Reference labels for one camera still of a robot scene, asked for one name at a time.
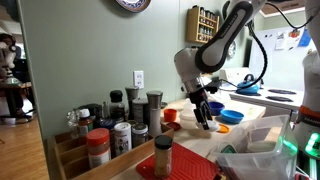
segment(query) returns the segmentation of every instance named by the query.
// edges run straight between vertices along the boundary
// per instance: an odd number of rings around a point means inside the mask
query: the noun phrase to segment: metal canister
[[[148,126],[138,123],[132,127],[132,146],[133,148],[148,141]]]
[[[118,123],[114,126],[116,156],[132,149],[131,125],[127,122]]]
[[[150,125],[150,110],[147,98],[137,98],[133,101],[134,120],[138,123]]]

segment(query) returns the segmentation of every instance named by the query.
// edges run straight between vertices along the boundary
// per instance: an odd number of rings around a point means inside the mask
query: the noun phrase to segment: person
[[[0,42],[4,42],[6,43],[7,46],[15,46],[16,45],[16,40],[13,36],[11,36],[10,34],[6,34],[6,33],[1,33],[0,34]],[[16,59],[20,59],[20,56],[21,56],[21,48],[19,46],[16,46]],[[33,97],[33,93],[32,93],[32,89],[31,87],[30,88],[27,88],[25,90],[25,95],[26,95],[26,98],[31,102],[32,106],[34,106],[34,97]],[[17,90],[17,91],[13,91],[14,93],[14,101],[15,101],[15,105],[16,105],[16,108],[17,108],[17,115],[24,115],[25,112],[22,110],[22,107],[23,107],[23,98],[22,98],[22,95],[21,95],[21,90]]]

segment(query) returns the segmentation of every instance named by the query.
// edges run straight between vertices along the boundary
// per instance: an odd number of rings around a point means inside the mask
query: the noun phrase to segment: black cable
[[[274,5],[274,4],[272,4],[272,3],[269,3],[269,2],[266,2],[266,4],[268,4],[268,5],[272,6],[272,7],[274,7],[275,9],[277,9],[277,10],[279,11],[279,13],[283,16],[283,18],[287,21],[287,23],[288,23],[292,28],[294,28],[294,29],[300,29],[300,28],[305,27],[305,26],[306,26],[310,21],[312,21],[312,19],[314,18],[314,16],[310,16],[310,18],[307,20],[306,23],[304,23],[304,24],[301,25],[301,26],[296,27],[296,26],[294,26],[294,25],[292,25],[292,24],[290,23],[290,21],[288,20],[288,18],[283,14],[283,12],[282,12],[276,5]]]

